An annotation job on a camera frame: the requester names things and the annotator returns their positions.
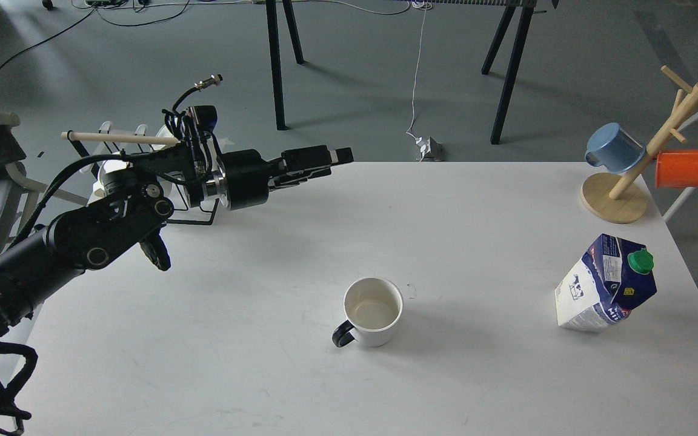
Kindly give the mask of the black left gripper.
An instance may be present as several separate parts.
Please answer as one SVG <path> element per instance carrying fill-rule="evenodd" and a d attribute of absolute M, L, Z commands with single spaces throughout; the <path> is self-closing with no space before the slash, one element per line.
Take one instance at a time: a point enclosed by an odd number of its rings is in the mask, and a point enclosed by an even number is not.
<path fill-rule="evenodd" d="M 263 160 L 258 151 L 245 150 L 221 154 L 215 161 L 205 182 L 188 186 L 188 206 L 215 198 L 230 211 L 261 205 L 268 201 L 269 190 L 330 176 L 332 167 L 354 162 L 354 155 L 351 147 L 318 145 L 284 151 L 282 159 Z"/>

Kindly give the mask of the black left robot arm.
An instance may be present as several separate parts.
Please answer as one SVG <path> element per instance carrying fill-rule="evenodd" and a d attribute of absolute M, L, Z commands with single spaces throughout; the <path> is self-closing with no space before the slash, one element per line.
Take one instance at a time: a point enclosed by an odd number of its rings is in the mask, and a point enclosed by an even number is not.
<path fill-rule="evenodd" d="M 13 435 L 22 434 L 23 422 L 31 419 L 17 407 L 16 396 L 33 375 L 37 353 L 2 337 L 72 279 L 109 266 L 134 245 L 156 268 L 171 268 L 160 232 L 175 206 L 163 182 L 182 186 L 189 207 L 214 199 L 216 206 L 238 210 L 263 204 L 271 191 L 329 176 L 332 167 L 354 160 L 349 147 L 326 145 L 284 151 L 272 160 L 255 150 L 222 152 L 213 132 L 216 108 L 179 109 L 186 97 L 221 82 L 220 75 L 212 75 L 194 83 L 163 110 L 168 136 L 62 133 L 80 158 L 47 185 L 23 229 L 0 254 L 0 416 L 14 421 Z M 47 202 L 85 167 L 92 167 L 102 184 L 102 198 L 38 226 Z M 0 428 L 0 434 L 8 431 Z"/>

